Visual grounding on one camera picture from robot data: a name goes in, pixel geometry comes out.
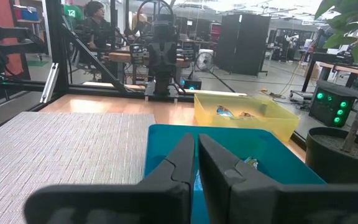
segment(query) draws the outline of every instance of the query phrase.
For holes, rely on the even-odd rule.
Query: gray textured mat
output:
[[[0,128],[0,223],[52,184],[136,184],[152,114],[30,113]]]

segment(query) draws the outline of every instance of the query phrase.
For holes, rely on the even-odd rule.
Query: black plant pot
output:
[[[348,132],[336,128],[310,129],[306,138],[306,164],[327,183],[358,183],[358,159],[320,144],[313,138],[316,134],[345,139]]]

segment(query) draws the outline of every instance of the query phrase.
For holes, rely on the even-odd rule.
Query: green led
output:
[[[322,99],[323,97],[324,97],[324,95],[322,93],[317,94],[317,99]]]

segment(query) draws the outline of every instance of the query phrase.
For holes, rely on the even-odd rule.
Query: teal plastic bin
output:
[[[215,128],[155,124],[149,128],[145,177],[175,148],[186,133],[193,133],[196,149],[198,134],[207,134],[238,158],[257,159],[258,170],[281,184],[325,184],[325,182],[268,131],[242,128]],[[198,172],[196,151],[195,172]],[[209,223],[200,180],[196,179],[192,223]]]

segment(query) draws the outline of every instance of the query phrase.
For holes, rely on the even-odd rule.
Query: yellow plastic bin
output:
[[[218,106],[227,108],[234,117],[220,116]],[[299,117],[276,102],[254,96],[221,96],[198,93],[194,99],[195,118],[200,126],[255,128],[273,133],[287,142],[299,123]],[[251,117],[241,116],[249,113]]]

